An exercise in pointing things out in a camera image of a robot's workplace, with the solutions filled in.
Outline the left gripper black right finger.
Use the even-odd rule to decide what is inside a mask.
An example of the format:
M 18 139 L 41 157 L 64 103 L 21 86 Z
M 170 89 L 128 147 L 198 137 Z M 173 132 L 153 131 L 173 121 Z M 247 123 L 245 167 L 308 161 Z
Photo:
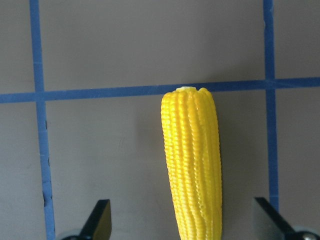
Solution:
M 290 240 L 297 233 L 264 197 L 253 199 L 253 231 L 258 240 Z

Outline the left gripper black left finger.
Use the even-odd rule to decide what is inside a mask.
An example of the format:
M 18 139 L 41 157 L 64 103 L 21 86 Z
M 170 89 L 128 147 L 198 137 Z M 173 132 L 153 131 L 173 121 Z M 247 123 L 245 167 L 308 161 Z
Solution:
M 109 240 L 112 233 L 111 202 L 97 201 L 90 216 L 79 233 L 80 240 Z

